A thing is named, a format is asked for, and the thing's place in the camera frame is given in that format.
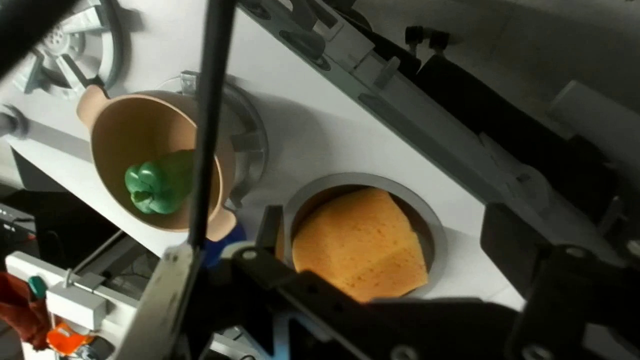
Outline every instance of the blue object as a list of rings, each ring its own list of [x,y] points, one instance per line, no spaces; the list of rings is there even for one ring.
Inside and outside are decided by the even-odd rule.
[[[220,254],[227,245],[246,240],[246,233],[242,224],[238,223],[236,227],[220,241],[206,241],[204,245],[204,267],[210,268],[215,266],[220,260]]]

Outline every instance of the black pole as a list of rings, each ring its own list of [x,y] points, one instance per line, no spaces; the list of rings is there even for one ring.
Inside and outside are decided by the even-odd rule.
[[[0,78],[23,59],[77,0],[10,0],[0,4]]]
[[[210,0],[205,18],[204,45],[198,89],[198,131],[194,153],[193,202],[189,219],[189,244],[204,246],[214,152],[218,139],[222,86],[234,23],[236,0]]]

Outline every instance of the red cloth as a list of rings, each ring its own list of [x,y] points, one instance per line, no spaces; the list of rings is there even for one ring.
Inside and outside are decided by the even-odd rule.
[[[44,299],[30,301],[29,284],[0,272],[0,318],[13,327],[22,341],[35,350],[48,348],[49,319]]]

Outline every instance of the white countertop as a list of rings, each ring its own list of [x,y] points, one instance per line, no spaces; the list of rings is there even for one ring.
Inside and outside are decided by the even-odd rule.
[[[199,69],[204,0],[169,0],[162,6],[149,0],[121,0],[120,5],[139,12],[144,30],[131,34],[133,51],[125,57],[128,69],[109,91],[111,96],[157,88],[183,70]],[[511,288],[480,249],[484,206],[243,12],[236,15],[228,73],[250,94],[270,144],[267,172],[239,212],[249,239],[265,205],[285,204],[308,182],[341,172],[376,174],[421,196],[445,227],[447,266],[429,297],[490,299]],[[46,126],[88,140],[87,130],[76,118],[77,101],[57,99],[41,90],[24,95],[10,79],[0,85],[0,101]],[[34,140],[10,138],[9,143],[157,255],[186,239],[186,233],[154,229],[124,211],[91,163]]]

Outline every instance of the stove burner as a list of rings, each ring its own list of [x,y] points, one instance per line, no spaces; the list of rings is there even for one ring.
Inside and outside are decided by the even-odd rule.
[[[25,94],[41,88],[65,99],[90,84],[109,88],[116,79],[122,41],[111,0],[81,0],[72,14],[26,56],[13,83]]]

